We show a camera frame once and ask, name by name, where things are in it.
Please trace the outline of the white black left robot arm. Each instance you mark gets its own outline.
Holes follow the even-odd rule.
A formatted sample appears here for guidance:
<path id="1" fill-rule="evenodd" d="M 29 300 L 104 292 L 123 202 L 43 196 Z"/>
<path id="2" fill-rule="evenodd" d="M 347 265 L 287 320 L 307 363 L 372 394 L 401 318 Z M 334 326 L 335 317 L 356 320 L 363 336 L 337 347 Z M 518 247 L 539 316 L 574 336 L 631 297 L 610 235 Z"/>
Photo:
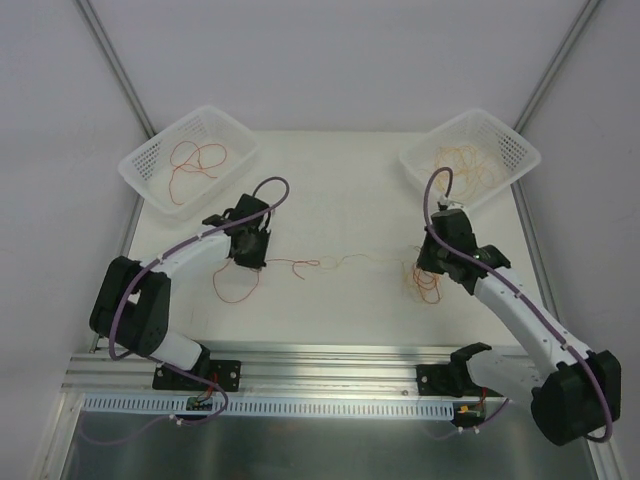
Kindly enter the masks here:
<path id="1" fill-rule="evenodd" d="M 91 330 L 111 347 L 174 367 L 185 387 L 203 387 L 211 376 L 210 350 L 170 328 L 171 297 L 181 281 L 224 260 L 263 268 L 272 210 L 244 194 L 235 207 L 206 218 L 191 238 L 164 254 L 147 261 L 112 260 L 89 318 Z"/>

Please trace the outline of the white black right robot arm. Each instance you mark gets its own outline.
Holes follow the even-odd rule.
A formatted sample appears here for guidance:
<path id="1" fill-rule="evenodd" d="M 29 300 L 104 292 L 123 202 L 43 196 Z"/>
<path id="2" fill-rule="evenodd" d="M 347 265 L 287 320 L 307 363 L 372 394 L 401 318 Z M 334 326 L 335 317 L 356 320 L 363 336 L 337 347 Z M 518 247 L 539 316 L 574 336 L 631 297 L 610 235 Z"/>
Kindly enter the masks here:
<path id="1" fill-rule="evenodd" d="M 536 373 L 485 343 L 454 351 L 436 389 L 460 397 L 485 387 L 529 407 L 547 440 L 557 446 L 578 438 L 606 443 L 621 410 L 621 364 L 608 350 L 595 351 L 532 300 L 494 246 L 478 246 L 466 213 L 440 210 L 425 218 L 417 266 L 448 275 L 486 306 L 518 340 Z"/>

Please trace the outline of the white plastic basket right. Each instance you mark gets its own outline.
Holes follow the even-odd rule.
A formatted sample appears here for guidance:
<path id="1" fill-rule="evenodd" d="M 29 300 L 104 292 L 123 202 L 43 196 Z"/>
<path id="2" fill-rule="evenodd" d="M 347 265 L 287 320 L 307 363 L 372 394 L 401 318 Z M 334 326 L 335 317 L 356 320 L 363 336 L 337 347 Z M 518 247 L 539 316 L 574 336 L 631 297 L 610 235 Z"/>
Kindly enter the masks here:
<path id="1" fill-rule="evenodd" d="M 433 172 L 453 171 L 453 186 L 445 176 L 433 184 L 439 197 L 469 210 L 485 204 L 541 163 L 539 151 L 507 124 L 482 109 L 468 110 L 425 134 L 398 155 L 409 183 L 423 194 Z"/>

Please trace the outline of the white plastic basket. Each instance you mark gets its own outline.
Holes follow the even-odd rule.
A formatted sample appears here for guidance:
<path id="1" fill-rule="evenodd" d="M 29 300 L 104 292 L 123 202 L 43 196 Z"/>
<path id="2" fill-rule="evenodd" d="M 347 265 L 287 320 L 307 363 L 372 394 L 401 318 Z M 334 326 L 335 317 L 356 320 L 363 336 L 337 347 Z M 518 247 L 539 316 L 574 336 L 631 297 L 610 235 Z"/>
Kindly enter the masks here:
<path id="1" fill-rule="evenodd" d="M 245 175 L 259 153 L 253 132 L 205 105 L 138 147 L 117 171 L 162 218 L 187 220 Z"/>
<path id="2" fill-rule="evenodd" d="M 468 110 L 425 134 L 398 155 L 409 183 L 423 194 L 433 172 L 453 171 L 453 186 L 445 176 L 433 184 L 439 197 L 469 210 L 485 204 L 541 163 L 539 151 L 507 124 L 482 109 Z"/>

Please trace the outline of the white plastic basket left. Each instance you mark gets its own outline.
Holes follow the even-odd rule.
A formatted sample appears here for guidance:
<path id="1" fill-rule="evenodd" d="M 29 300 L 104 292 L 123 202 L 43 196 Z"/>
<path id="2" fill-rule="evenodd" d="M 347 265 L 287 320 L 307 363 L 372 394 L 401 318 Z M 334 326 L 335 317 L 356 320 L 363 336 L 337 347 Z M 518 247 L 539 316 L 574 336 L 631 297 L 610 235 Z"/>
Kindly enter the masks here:
<path id="1" fill-rule="evenodd" d="M 205 105 L 138 147 L 117 171 L 162 218 L 187 220 L 245 175 L 259 153 L 253 132 Z"/>

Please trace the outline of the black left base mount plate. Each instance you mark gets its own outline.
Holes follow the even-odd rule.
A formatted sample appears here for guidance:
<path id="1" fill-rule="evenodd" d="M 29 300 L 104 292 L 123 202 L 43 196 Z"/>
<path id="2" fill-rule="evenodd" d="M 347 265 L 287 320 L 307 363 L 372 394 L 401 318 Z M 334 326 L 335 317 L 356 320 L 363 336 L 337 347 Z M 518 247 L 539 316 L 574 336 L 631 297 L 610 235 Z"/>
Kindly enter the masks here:
<path id="1" fill-rule="evenodd" d="M 201 373 L 193 375 L 217 383 L 226 392 L 239 390 L 242 362 L 239 360 L 212 359 Z M 157 368 L 154 373 L 152 389 L 156 391 L 204 391 L 208 385 L 180 375 L 165 366 Z"/>

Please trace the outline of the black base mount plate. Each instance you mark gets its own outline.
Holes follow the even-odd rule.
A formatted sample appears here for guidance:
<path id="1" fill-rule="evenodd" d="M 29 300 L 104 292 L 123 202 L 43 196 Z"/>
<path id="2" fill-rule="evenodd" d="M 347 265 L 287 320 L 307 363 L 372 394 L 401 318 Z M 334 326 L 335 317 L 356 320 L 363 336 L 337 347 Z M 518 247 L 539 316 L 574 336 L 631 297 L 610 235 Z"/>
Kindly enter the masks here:
<path id="1" fill-rule="evenodd" d="M 500 394 L 475 384 L 466 367 L 447 364 L 418 364 L 415 366 L 416 384 L 420 396 L 500 397 Z"/>
<path id="2" fill-rule="evenodd" d="M 201 373 L 193 375 L 217 383 L 226 392 L 239 390 L 242 362 L 239 360 L 212 359 Z M 154 373 L 152 389 L 156 391 L 204 391 L 208 385 L 180 375 L 165 366 L 157 368 Z"/>

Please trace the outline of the aluminium table frame rail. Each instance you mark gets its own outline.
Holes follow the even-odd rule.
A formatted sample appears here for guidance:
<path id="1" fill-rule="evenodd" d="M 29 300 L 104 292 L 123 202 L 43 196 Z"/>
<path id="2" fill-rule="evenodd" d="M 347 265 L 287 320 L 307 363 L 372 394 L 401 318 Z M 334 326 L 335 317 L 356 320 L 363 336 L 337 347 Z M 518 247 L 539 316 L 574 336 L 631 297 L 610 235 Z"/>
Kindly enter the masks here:
<path id="1" fill-rule="evenodd" d="M 215 359 L 242 363 L 238 395 L 332 399 L 418 396 L 416 366 L 450 360 L 455 346 L 304 345 L 209 341 Z M 110 359 L 100 340 L 91 353 L 75 353 L 64 391 L 150 392 L 155 364 L 137 356 Z"/>

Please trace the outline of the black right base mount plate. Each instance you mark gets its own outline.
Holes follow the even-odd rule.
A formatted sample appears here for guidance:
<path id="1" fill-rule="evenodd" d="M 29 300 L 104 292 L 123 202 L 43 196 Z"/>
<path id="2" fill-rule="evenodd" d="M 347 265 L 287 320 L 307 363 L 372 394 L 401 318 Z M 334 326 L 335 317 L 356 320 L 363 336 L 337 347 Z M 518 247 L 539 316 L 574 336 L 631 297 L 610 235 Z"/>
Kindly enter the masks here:
<path id="1" fill-rule="evenodd" d="M 500 397 L 500 394 L 475 384 L 466 367 L 447 364 L 418 364 L 415 366 L 416 384 L 420 396 Z"/>

